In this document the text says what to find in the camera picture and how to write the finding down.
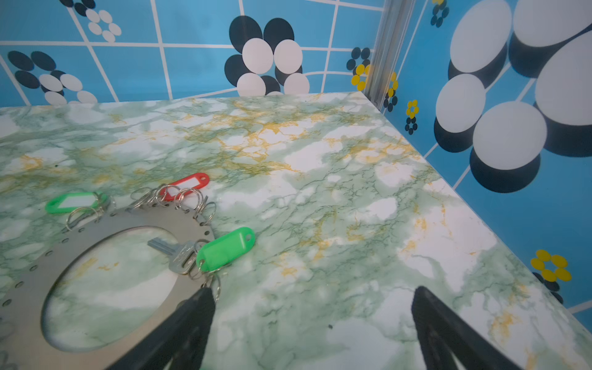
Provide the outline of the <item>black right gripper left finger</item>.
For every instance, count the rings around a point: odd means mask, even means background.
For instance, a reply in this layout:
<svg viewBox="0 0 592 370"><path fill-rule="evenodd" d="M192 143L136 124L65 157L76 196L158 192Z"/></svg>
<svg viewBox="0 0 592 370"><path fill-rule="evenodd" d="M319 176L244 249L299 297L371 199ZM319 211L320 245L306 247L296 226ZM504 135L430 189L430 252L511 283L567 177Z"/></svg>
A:
<svg viewBox="0 0 592 370"><path fill-rule="evenodd" d="M212 289L200 289L109 368L201 368L215 308Z"/></svg>

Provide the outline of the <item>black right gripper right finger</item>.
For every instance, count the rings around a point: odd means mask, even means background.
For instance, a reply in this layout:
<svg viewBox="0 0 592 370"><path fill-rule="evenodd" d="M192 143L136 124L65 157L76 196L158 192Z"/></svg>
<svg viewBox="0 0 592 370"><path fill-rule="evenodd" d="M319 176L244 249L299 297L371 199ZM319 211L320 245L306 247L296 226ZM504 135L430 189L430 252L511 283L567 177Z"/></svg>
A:
<svg viewBox="0 0 592 370"><path fill-rule="evenodd" d="M477 331L436 297L419 286L412 303L413 320L428 369L518 369Z"/></svg>

